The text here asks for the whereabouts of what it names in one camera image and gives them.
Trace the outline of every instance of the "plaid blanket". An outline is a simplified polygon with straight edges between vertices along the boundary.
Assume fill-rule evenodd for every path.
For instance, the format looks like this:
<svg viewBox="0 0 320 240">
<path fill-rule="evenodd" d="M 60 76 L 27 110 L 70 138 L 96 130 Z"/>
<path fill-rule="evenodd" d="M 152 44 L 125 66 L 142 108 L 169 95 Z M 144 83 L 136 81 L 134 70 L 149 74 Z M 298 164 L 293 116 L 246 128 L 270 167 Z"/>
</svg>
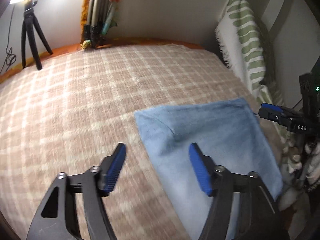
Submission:
<svg viewBox="0 0 320 240">
<path fill-rule="evenodd" d="M 29 67 L 0 85 L 0 210 L 25 239 L 36 209 L 60 171 L 82 173 L 118 142 L 127 159 L 115 191 L 104 198 L 118 239 L 189 239 L 149 161 L 133 112 L 166 104 L 244 97 L 241 81 L 204 50 L 130 46 L 79 51 Z M 273 126 L 264 132 L 276 155 Z M 82 199 L 79 223 L 86 230 Z"/>
</svg>

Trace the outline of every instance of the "bolt head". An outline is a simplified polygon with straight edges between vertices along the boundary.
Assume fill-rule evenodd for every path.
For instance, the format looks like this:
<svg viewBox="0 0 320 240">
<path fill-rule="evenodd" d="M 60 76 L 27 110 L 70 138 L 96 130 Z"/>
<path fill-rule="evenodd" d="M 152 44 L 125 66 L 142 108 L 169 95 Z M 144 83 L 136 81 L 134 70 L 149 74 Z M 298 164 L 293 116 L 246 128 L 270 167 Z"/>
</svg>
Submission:
<svg viewBox="0 0 320 240">
<path fill-rule="evenodd" d="M 215 166 L 214 170 L 217 172 L 223 172 L 226 168 L 221 166 L 221 165 L 217 165 Z"/>
<path fill-rule="evenodd" d="M 59 172 L 58 174 L 58 179 L 64 179 L 67 176 L 67 174 L 65 172 Z"/>
<path fill-rule="evenodd" d="M 249 174 L 248 174 L 251 178 L 257 178 L 257 177 L 259 177 L 259 174 L 258 173 L 256 173 L 255 171 L 251 171 L 251 172 L 249 172 Z"/>
<path fill-rule="evenodd" d="M 91 168 L 91 171 L 90 171 L 90 172 L 95 173 L 95 172 L 98 172 L 98 171 L 100 171 L 100 167 L 99 167 L 99 166 L 93 166 L 93 167 Z"/>
</svg>

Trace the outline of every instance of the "black cable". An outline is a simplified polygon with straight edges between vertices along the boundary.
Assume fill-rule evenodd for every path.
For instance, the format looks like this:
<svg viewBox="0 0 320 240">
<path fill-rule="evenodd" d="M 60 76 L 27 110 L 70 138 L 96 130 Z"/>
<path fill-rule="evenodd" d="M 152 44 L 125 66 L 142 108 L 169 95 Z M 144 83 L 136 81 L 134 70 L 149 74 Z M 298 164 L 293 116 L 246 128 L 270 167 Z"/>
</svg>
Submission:
<svg viewBox="0 0 320 240">
<path fill-rule="evenodd" d="M 295 104 L 295 106 L 294 106 L 292 109 L 295 109 L 295 108 L 296 108 L 296 106 L 297 106 L 301 101 L 302 101 L 302 98 L 299 100 L 299 102 L 298 102 L 298 103 L 296 103 L 296 104 Z"/>
<path fill-rule="evenodd" d="M 9 39 L 10 39 L 11 22 L 12 22 L 12 16 L 13 16 L 13 12 L 14 12 L 14 7 L 15 6 L 16 5 L 14 4 L 13 8 L 12 8 L 12 12 L 11 12 L 11 18 L 10 18 L 10 24 L 9 24 L 9 32 L 8 32 L 8 43 L 7 43 L 7 47 L 5 49 L 5 52 L 6 52 L 7 56 L 6 56 L 6 58 L 5 58 L 4 62 L 3 62 L 0 74 L 1 74 L 5 64 L 8 66 L 7 69 L 5 70 L 7 72 L 9 67 L 12 66 L 12 64 L 14 64 L 16 62 L 16 60 L 17 60 L 17 56 L 14 53 L 12 53 L 12 47 L 10 47 L 10 49 L 8 50 Z"/>
</svg>

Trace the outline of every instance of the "blue towel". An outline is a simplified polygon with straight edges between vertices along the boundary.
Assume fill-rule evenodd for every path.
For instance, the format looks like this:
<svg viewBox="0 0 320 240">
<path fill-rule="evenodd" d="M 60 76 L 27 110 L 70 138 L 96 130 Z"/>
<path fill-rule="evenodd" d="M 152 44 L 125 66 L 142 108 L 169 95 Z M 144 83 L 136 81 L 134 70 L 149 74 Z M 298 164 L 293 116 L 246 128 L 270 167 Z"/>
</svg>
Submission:
<svg viewBox="0 0 320 240">
<path fill-rule="evenodd" d="M 282 177 L 256 116 L 240 98 L 203 105 L 159 106 L 135 112 L 143 144 L 177 215 L 198 240 L 214 198 L 201 191 L 188 157 L 198 143 L 204 155 L 229 171 L 256 171 L 275 199 Z M 234 194 L 226 239 L 235 234 L 239 194 Z"/>
</svg>

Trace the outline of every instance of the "lamp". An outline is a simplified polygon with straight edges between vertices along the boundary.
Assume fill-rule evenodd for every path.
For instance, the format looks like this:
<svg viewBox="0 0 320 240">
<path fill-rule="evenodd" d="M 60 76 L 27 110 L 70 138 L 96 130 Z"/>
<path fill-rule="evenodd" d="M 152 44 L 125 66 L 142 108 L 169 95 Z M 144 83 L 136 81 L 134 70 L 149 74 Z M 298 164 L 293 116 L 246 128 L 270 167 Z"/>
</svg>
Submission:
<svg viewBox="0 0 320 240">
<path fill-rule="evenodd" d="M 38 54 L 38 49 L 36 46 L 36 40 L 35 40 L 35 35 L 33 31 L 33 26 L 35 27 L 42 43 L 44 44 L 46 50 L 50 53 L 53 54 L 47 40 L 44 37 L 44 34 L 41 30 L 41 27 L 39 25 L 39 22 L 34 14 L 33 7 L 37 4 L 37 1 L 32 1 L 32 0 L 11 0 L 10 3 L 17 3 L 17 2 L 25 2 L 24 8 L 24 20 L 22 23 L 22 31 L 21 31 L 21 57 L 22 57 L 22 68 L 26 67 L 26 35 L 28 35 L 28 40 L 30 44 L 30 49 L 32 56 L 36 62 L 36 67 L 38 70 L 42 69 L 40 57 Z"/>
</svg>

